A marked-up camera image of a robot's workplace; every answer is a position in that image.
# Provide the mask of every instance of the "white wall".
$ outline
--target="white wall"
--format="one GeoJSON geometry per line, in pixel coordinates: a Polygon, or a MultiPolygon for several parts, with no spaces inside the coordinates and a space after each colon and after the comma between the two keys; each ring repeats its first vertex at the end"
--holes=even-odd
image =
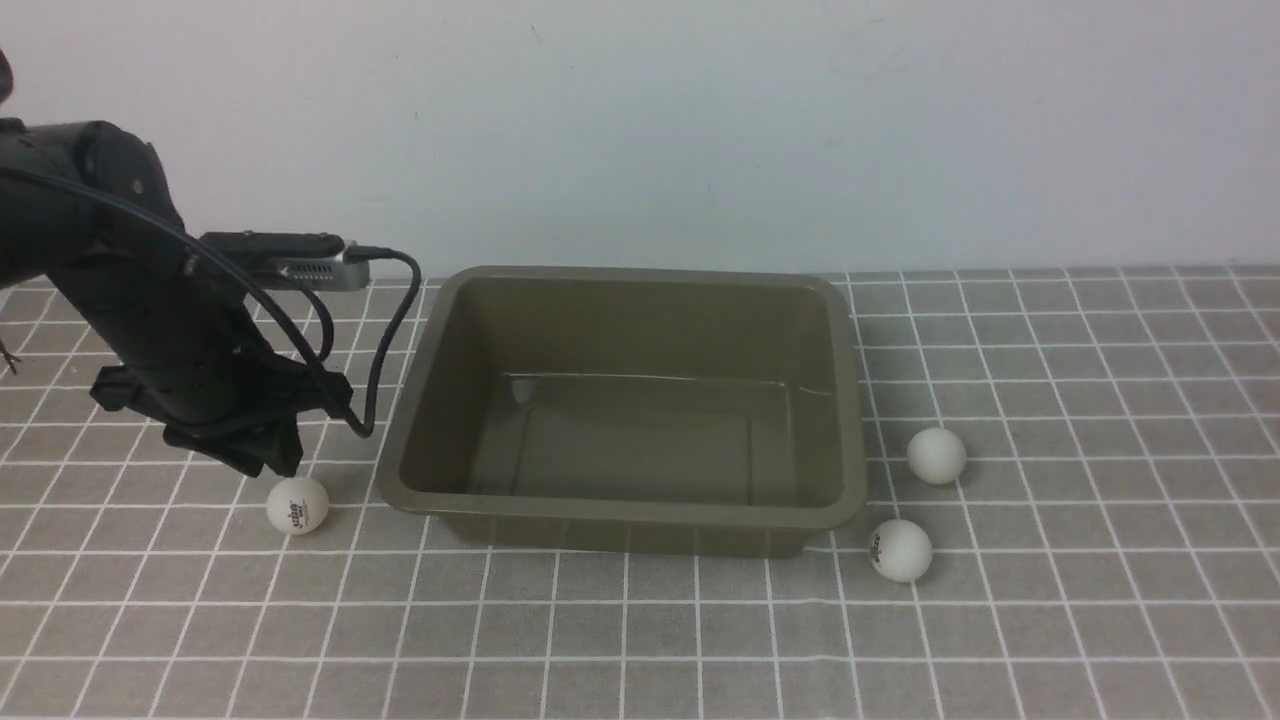
{"type": "Polygon", "coordinates": [[[429,270],[1280,260],[1275,0],[44,0],[10,115],[429,270]]]}

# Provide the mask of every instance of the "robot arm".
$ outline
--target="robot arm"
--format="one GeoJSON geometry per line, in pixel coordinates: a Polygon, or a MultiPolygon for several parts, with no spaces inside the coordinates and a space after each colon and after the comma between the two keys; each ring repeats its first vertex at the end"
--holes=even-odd
{"type": "MultiPolygon", "coordinates": [[[[10,77],[0,55],[0,101],[10,77]]],[[[104,368],[90,391],[104,409],[164,423],[166,443],[255,477],[264,465],[297,471],[298,413],[323,409],[367,437],[372,413],[369,427],[355,419],[346,377],[314,352],[298,363],[273,351],[243,305],[244,275],[256,295],[358,290],[367,260],[404,256],[328,234],[209,233],[201,252],[175,238],[187,236],[150,145],[104,122],[0,119],[0,288],[47,275],[115,351],[122,365],[104,368]],[[143,213],[118,211],[113,199],[143,213]]],[[[375,387],[371,378],[370,402],[375,387]]]]}

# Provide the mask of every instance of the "ping pong ball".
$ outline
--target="ping pong ball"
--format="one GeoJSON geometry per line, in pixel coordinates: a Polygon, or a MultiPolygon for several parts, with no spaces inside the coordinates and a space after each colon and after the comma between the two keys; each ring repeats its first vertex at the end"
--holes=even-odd
{"type": "Polygon", "coordinates": [[[960,478],[966,460],[964,443],[943,428],[920,430],[906,445],[906,464],[916,478],[943,486],[960,478]]]}
{"type": "Polygon", "coordinates": [[[266,496],[266,518],[287,536],[310,533],[329,514],[329,493],[306,475],[285,478],[266,496]]]}
{"type": "Polygon", "coordinates": [[[910,520],[887,520],[872,533],[872,566],[895,583],[914,583],[933,561],[929,536],[910,520]]]}

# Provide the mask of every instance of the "grid mat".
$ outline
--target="grid mat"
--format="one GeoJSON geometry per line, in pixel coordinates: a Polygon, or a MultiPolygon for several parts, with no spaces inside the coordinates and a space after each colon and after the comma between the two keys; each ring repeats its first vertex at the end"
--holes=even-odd
{"type": "MultiPolygon", "coordinates": [[[[97,410],[114,357],[22,286],[0,310],[23,357],[0,374],[0,715],[1280,714],[1280,268],[823,277],[856,313],[870,502],[769,562],[466,546],[387,509],[380,439],[319,414],[302,470],[334,507],[284,538],[275,478],[97,410]],[[904,447],[940,420],[972,460],[932,488],[904,447]],[[914,587],[867,561],[893,516],[937,548],[914,587]]],[[[330,366],[367,374],[401,292],[326,299],[330,366]]]]}

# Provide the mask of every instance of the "olive green bin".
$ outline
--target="olive green bin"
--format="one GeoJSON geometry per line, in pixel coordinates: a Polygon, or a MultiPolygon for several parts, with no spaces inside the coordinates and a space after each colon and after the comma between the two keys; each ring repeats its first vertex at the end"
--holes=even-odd
{"type": "Polygon", "coordinates": [[[867,498],[845,296],[805,275],[449,278],[378,462],[463,542],[786,557],[867,498]]]}

